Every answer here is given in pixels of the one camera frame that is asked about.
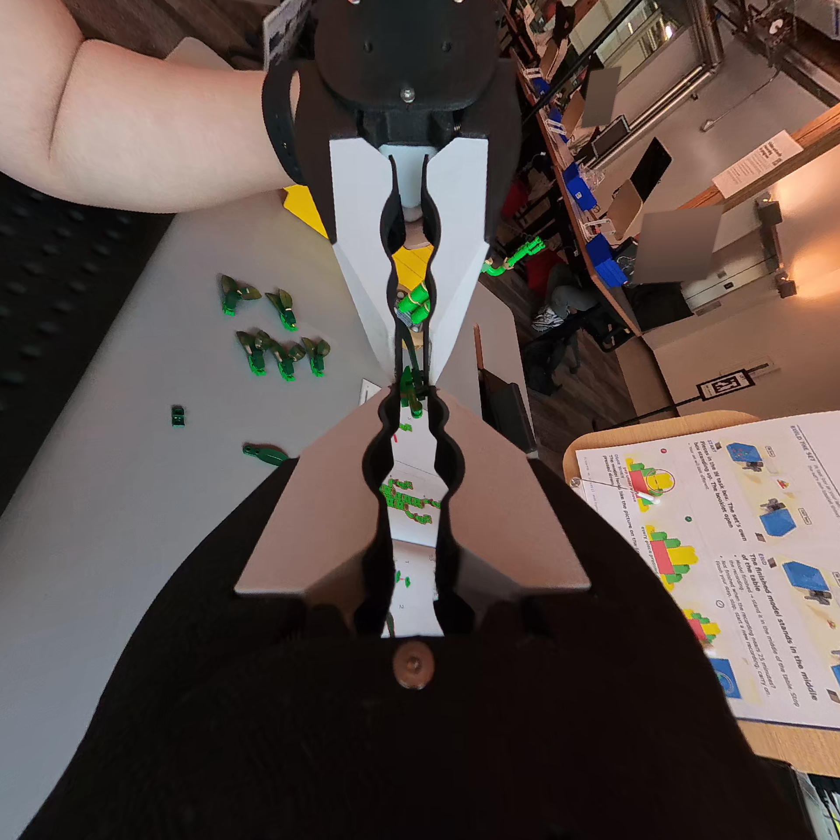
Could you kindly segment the lego instruction booklet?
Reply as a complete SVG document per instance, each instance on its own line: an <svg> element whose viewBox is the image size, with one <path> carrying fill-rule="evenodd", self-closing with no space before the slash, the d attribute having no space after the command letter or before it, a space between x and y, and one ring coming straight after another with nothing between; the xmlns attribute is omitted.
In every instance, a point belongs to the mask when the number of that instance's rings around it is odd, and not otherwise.
<svg viewBox="0 0 840 840"><path fill-rule="evenodd" d="M439 637L443 630L434 604L436 544L446 485L434 468L437 440L427 412L414 417L408 406L391 437L393 467L380 492L393 540L395 578L381 636Z"/></svg>

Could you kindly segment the blue storage bin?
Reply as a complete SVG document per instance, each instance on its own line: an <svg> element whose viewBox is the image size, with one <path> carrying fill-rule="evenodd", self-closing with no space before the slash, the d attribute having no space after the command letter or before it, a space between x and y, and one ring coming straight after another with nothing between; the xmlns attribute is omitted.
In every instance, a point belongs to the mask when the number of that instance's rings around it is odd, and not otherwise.
<svg viewBox="0 0 840 840"><path fill-rule="evenodd" d="M597 205L592 189L588 186L584 177L580 172L578 164L571 163L563 170L562 173L563 184L576 203L577 207L583 212L591 211Z"/></svg>
<svg viewBox="0 0 840 840"><path fill-rule="evenodd" d="M595 273L601 282L609 288L617 288L628 282L625 271L614 258L613 248L603 234L597 234L585 245Z"/></svg>

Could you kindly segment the open laptop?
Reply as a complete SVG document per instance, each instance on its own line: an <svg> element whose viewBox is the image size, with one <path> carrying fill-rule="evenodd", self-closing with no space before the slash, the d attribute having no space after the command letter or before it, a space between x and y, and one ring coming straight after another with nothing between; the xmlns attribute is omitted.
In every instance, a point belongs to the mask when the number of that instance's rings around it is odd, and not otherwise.
<svg viewBox="0 0 840 840"><path fill-rule="evenodd" d="M658 138L653 138L629 178L615 191L605 219L612 232L607 235L614 245L627 238L627 232L657 184L669 168L672 157Z"/></svg>

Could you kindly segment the long wooden counter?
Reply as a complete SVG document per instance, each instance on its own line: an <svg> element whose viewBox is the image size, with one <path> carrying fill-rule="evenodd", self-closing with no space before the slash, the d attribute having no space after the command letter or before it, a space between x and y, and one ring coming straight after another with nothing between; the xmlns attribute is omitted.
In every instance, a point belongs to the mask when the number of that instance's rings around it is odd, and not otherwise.
<svg viewBox="0 0 840 840"><path fill-rule="evenodd" d="M608 287L604 284L595 270L591 257L586 250L588 239L583 229L583 222L588 221L589 217L586 216L585 213L583 213L578 207L574 197L570 194L567 185L565 184L563 176L565 169L571 165L574 160L571 153L568 152L566 145L559 139L559 136L550 130L548 112L548 108L541 108L536 115L536 119L539 121L539 128L552 162L563 206L565 207L565 212L569 217L568 226L574 235L575 246L580 253L580 258L584 261L584 265L591 282L599 291L601 297L607 301L608 305L614 310L615 314L624 321L626 328L631 331L632 335L641 337L643 332L639 328L634 310L630 306L624 290L621 287Z"/></svg>

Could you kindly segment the green lego leaf piece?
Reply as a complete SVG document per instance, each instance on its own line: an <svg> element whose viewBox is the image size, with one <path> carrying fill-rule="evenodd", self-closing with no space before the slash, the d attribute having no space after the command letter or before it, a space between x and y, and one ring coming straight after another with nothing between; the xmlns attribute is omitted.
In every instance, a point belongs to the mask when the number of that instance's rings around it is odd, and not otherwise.
<svg viewBox="0 0 840 840"><path fill-rule="evenodd" d="M413 419L424 414L424 399L427 397L427 378L416 365L407 365L399 380L401 407L407 408Z"/></svg>

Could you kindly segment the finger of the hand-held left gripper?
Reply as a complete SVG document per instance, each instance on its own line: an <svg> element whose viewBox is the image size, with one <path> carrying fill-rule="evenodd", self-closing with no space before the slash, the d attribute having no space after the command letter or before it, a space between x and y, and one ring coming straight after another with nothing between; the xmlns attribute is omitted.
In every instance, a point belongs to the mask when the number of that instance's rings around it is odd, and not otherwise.
<svg viewBox="0 0 840 840"><path fill-rule="evenodd" d="M469 307L486 240L488 139L458 137L426 166L438 239L428 265L435 303L428 323L428 379L443 373Z"/></svg>
<svg viewBox="0 0 840 840"><path fill-rule="evenodd" d="M362 138L329 141L332 245L366 338L387 381L396 380L396 268L387 236L402 209L396 165Z"/></svg>

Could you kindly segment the yellow plastic bin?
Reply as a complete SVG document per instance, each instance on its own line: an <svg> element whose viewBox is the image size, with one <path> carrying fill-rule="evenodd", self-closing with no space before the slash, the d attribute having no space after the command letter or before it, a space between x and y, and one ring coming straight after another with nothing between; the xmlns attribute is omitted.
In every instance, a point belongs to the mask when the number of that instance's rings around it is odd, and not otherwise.
<svg viewBox="0 0 840 840"><path fill-rule="evenodd" d="M319 212L312 200L309 189L304 185L291 185L280 190L283 207L299 218L304 224L315 230L324 238L326 229ZM432 257L433 248L425 245L421 248L400 248L395 252L398 285L412 291L426 279L427 266Z"/></svg>

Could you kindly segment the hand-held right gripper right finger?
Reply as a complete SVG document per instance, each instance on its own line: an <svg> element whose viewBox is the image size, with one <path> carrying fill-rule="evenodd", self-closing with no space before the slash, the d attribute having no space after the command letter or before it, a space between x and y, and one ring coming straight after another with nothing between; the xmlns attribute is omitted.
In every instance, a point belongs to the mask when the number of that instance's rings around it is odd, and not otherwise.
<svg viewBox="0 0 840 840"><path fill-rule="evenodd" d="M471 634L501 603L588 592L591 581L530 458L437 387L427 409L434 467L446 486L434 602L444 635Z"/></svg>

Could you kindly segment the black mesh office chair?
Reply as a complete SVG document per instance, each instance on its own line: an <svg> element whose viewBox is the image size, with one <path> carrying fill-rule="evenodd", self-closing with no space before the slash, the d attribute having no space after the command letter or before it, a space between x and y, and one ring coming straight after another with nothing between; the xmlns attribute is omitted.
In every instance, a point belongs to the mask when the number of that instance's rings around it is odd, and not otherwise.
<svg viewBox="0 0 840 840"><path fill-rule="evenodd" d="M172 223L1 176L1 510Z"/></svg>

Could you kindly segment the small marker sign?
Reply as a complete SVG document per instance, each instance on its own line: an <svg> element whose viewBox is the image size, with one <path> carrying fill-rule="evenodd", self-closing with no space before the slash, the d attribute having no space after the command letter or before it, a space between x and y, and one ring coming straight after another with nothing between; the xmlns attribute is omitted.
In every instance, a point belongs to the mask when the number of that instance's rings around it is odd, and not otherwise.
<svg viewBox="0 0 840 840"><path fill-rule="evenodd" d="M748 390L754 385L755 381L750 372L740 369L699 383L696 389L698 398L703 402L708 402L721 396Z"/></svg>

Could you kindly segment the light green lego bamboo stalk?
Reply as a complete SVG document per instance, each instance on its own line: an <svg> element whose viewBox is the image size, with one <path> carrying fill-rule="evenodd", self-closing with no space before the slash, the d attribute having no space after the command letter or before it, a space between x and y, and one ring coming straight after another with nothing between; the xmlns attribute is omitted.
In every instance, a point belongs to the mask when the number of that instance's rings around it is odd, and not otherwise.
<svg viewBox="0 0 840 840"><path fill-rule="evenodd" d="M488 258L480 267L480 272L490 277L499 277L506 271L511 270L517 263L525 258L535 256L545 249L545 243L541 237L536 236L518 249L512 255L504 258L499 265L494 266L492 259ZM409 329L419 329L418 325L429 317L431 310L431 297L427 283L423 280L413 290L408 291L400 297L394 307L396 316L405 323Z"/></svg>

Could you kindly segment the white paper notice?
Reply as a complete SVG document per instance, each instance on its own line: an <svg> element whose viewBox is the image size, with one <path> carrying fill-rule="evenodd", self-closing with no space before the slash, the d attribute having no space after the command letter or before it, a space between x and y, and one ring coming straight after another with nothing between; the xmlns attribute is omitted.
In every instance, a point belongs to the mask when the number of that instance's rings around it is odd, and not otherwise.
<svg viewBox="0 0 840 840"><path fill-rule="evenodd" d="M715 175L712 184L724 198L730 198L801 152L802 146L786 131L781 131Z"/></svg>

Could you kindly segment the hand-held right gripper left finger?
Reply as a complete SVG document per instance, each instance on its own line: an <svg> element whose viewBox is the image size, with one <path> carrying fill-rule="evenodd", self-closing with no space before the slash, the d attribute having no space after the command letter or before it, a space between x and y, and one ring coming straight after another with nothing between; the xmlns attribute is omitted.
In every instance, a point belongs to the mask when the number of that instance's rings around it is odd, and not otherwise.
<svg viewBox="0 0 840 840"><path fill-rule="evenodd" d="M359 635L381 636L394 562L376 451L389 440L396 388L381 388L305 448L235 585L242 596L334 606Z"/></svg>

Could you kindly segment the person's left forearm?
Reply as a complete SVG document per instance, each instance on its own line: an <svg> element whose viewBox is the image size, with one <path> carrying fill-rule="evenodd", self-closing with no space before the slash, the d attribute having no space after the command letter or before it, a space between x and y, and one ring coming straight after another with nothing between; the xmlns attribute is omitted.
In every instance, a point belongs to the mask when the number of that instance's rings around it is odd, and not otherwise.
<svg viewBox="0 0 840 840"><path fill-rule="evenodd" d="M85 39L62 2L2 2L1 169L59 199L178 214L297 183L266 129L266 75Z"/></svg>

